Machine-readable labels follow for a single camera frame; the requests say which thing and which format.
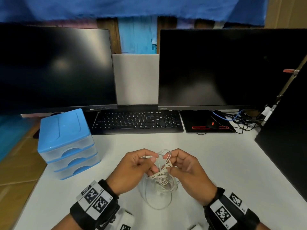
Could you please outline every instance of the person's left hand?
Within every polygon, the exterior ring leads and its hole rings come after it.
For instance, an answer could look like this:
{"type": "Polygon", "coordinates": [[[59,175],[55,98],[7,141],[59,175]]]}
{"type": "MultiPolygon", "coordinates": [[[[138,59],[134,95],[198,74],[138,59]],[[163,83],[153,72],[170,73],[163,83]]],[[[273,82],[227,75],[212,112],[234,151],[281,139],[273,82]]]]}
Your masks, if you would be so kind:
{"type": "Polygon", "coordinates": [[[141,149],[128,152],[122,158],[115,170],[106,179],[107,184],[117,195],[126,193],[138,185],[146,173],[148,176],[159,172],[155,162],[159,155],[148,149],[141,149]],[[142,159],[142,156],[153,156],[149,159],[142,159]]]}

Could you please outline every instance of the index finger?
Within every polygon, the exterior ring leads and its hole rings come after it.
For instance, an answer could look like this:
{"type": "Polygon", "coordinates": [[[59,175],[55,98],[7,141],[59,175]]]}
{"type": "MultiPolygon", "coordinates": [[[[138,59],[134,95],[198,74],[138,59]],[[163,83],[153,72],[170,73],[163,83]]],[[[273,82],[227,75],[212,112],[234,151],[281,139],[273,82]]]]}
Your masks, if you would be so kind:
{"type": "Polygon", "coordinates": [[[134,151],[134,152],[130,152],[130,153],[137,155],[139,158],[143,157],[143,156],[154,156],[156,158],[159,157],[159,155],[157,153],[150,151],[146,148],[143,148],[143,149],[140,149],[140,150],[137,150],[137,151],[134,151]]]}
{"type": "MultiPolygon", "coordinates": [[[[188,154],[187,152],[177,148],[175,150],[172,150],[172,155],[171,155],[171,159],[172,158],[180,158],[182,160],[184,160],[186,157],[190,156],[190,154],[188,154]]],[[[163,156],[163,159],[167,159],[167,157],[169,156],[169,152],[166,153],[164,156],[163,156]]]]}

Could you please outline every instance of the desk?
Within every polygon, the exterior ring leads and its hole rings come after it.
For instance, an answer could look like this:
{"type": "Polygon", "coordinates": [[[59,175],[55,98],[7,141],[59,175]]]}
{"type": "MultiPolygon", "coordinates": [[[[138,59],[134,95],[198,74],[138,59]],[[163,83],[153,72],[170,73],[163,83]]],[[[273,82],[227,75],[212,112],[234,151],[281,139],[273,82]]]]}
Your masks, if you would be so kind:
{"type": "MultiPolygon", "coordinates": [[[[15,230],[50,230],[69,212],[75,197],[93,180],[106,178],[124,154],[140,148],[158,152],[181,148],[198,158],[212,181],[236,193],[260,220],[273,229],[305,229],[307,203],[255,143],[255,130],[227,134],[95,135],[102,161],[64,181],[47,166],[29,198],[15,230]]],[[[171,205],[151,209],[137,188],[120,196],[119,204],[135,216],[135,230],[208,226],[202,207],[179,185],[171,205]]]]}

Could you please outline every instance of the black monitor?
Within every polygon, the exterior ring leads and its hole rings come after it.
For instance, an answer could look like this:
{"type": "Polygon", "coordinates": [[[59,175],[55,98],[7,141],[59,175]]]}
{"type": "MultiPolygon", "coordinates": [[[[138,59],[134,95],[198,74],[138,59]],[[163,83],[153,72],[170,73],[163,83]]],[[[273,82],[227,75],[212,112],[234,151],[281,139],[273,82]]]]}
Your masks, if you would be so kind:
{"type": "Polygon", "coordinates": [[[108,30],[0,31],[0,114],[117,108],[108,30]]]}
{"type": "Polygon", "coordinates": [[[273,103],[307,54],[307,29],[161,30],[159,110],[273,103]]]}

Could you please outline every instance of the computer mouse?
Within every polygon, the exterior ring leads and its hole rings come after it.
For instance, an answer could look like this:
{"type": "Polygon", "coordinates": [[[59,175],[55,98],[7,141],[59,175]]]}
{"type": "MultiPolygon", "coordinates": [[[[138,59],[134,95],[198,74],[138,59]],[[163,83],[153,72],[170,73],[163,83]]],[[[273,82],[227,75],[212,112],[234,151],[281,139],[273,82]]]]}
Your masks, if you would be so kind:
{"type": "Polygon", "coordinates": [[[207,118],[206,127],[212,128],[212,129],[218,129],[220,126],[219,123],[217,123],[211,116],[207,118]]]}

